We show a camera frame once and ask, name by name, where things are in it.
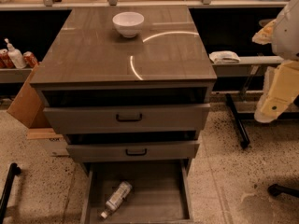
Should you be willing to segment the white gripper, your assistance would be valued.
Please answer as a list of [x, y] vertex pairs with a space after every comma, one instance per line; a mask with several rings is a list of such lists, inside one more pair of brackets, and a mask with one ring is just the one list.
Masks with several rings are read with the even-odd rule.
[[[272, 42], [276, 21], [271, 20], [253, 37], [260, 45]], [[268, 67], [264, 74], [263, 95], [261, 96], [254, 118], [261, 123], [277, 119], [299, 95], [299, 62], [285, 61], [278, 67]]]

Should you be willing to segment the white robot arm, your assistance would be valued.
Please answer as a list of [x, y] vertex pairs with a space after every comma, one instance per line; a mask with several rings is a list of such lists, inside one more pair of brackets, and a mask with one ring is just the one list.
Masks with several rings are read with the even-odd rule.
[[267, 68], [263, 95], [254, 113], [258, 122], [269, 123], [299, 95], [299, 0], [290, 0], [252, 41], [261, 45], [270, 43], [273, 53], [283, 59], [277, 68]]

